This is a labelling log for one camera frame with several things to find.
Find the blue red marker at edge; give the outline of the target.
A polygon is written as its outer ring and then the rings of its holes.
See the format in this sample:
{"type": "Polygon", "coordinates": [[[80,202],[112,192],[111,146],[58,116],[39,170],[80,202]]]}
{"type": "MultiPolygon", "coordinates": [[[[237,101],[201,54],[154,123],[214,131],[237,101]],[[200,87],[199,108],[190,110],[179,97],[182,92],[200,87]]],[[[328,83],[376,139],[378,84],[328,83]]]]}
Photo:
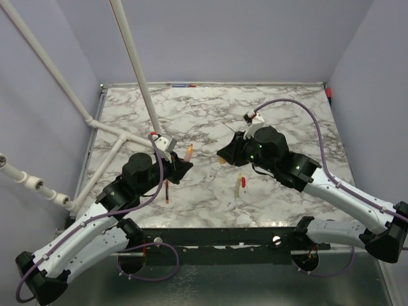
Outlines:
{"type": "Polygon", "coordinates": [[[197,85],[194,84],[173,84],[173,88],[196,88],[197,85]]]}

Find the orange red gel pen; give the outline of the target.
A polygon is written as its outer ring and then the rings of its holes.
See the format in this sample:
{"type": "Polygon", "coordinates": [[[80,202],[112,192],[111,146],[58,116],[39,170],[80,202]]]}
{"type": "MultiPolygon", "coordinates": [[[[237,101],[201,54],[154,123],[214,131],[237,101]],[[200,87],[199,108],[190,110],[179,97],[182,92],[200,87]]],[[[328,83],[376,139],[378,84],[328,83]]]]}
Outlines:
{"type": "Polygon", "coordinates": [[[169,204],[170,202],[170,197],[169,197],[169,181],[165,181],[165,203],[169,204]]]}

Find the thin silver red pen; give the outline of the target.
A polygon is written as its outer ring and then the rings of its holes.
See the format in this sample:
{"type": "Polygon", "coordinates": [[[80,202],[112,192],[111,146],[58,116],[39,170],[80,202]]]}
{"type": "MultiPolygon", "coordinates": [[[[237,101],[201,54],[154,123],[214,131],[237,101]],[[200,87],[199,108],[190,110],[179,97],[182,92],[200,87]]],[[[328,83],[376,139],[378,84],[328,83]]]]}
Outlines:
{"type": "Polygon", "coordinates": [[[236,132],[237,132],[237,130],[236,130],[236,129],[233,129],[232,127],[230,127],[230,126],[228,126],[228,125],[226,125],[226,124],[225,124],[225,126],[226,126],[228,129],[230,129],[232,132],[234,132],[234,133],[236,133],[236,132]]]}

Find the white PVC pipe frame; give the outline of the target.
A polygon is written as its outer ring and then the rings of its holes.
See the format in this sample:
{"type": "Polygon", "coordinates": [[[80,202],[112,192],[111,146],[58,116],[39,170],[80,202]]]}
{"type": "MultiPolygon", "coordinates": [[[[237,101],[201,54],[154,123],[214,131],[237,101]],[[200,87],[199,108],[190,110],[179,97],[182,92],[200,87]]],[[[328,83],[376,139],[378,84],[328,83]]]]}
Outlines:
{"type": "MultiPolygon", "coordinates": [[[[13,1],[89,114],[100,86],[55,1],[13,1]]],[[[7,13],[1,13],[1,152],[9,162],[73,195],[91,127],[7,13]]]]}

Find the red black clamp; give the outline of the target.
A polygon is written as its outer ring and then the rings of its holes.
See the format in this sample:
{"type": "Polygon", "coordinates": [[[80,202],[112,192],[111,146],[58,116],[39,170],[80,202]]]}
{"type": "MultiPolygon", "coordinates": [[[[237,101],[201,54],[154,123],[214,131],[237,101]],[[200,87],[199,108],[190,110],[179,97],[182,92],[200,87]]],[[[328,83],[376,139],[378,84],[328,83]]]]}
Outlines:
{"type": "Polygon", "coordinates": [[[332,92],[329,87],[325,88],[326,97],[328,99],[329,105],[332,105],[332,92]]]}

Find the pink pencil-shaped marker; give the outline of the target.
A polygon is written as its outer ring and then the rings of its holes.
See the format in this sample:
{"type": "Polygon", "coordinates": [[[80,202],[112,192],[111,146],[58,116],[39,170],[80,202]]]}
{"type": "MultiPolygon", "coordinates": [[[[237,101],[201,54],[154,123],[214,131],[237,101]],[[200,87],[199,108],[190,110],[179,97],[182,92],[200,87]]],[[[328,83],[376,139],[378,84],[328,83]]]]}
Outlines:
{"type": "Polygon", "coordinates": [[[193,148],[193,144],[190,144],[190,146],[188,146],[187,150],[186,150],[186,154],[184,156],[184,161],[189,162],[192,158],[194,152],[194,148],[193,148]]]}

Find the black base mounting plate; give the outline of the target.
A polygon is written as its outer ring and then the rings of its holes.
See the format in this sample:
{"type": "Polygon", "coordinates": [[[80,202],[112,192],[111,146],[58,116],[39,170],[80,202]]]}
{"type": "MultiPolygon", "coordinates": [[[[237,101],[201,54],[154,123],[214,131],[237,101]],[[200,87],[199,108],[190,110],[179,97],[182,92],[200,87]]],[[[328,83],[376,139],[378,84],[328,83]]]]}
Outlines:
{"type": "Polygon", "coordinates": [[[291,263],[291,253],[308,253],[317,243],[295,227],[260,228],[144,228],[139,241],[160,238],[166,246],[146,246],[141,253],[120,255],[126,263],[152,266],[239,265],[291,263]]]}

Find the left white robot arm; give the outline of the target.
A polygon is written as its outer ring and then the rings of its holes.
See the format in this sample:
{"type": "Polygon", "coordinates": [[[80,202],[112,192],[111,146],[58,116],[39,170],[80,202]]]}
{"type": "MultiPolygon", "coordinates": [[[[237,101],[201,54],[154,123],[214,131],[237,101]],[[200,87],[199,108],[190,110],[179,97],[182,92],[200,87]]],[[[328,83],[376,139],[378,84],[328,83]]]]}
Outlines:
{"type": "Polygon", "coordinates": [[[48,305],[92,265],[117,251],[131,252],[143,246],[143,231],[127,214],[152,203],[165,180],[179,184],[192,167],[192,162],[175,152],[169,159],[132,155],[122,173],[68,229],[41,249],[16,257],[21,276],[16,301],[48,305]]]}

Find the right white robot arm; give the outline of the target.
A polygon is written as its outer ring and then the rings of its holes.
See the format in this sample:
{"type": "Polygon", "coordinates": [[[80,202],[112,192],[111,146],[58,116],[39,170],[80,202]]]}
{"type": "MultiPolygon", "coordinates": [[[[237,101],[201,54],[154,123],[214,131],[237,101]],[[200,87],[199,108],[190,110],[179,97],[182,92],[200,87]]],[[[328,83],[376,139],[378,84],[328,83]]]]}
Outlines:
{"type": "Polygon", "coordinates": [[[299,249],[316,244],[342,244],[365,249],[387,263],[396,263],[407,238],[407,203],[391,203],[325,173],[323,167],[304,154],[289,150],[286,138],[271,126],[250,138],[244,132],[217,155],[233,166],[251,164],[271,173],[282,185],[315,196],[353,217],[352,222],[312,218],[293,233],[299,249]]]}

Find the yellow highlighter pen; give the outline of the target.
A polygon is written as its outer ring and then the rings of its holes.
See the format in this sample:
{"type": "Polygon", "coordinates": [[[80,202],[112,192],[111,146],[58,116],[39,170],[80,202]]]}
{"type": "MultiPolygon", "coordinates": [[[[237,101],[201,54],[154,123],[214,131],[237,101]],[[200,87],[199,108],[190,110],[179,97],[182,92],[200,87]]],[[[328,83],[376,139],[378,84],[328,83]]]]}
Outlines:
{"type": "Polygon", "coordinates": [[[234,188],[234,198],[239,197],[239,192],[240,192],[241,185],[242,185],[242,174],[239,173],[236,184],[235,184],[235,188],[234,188]]]}

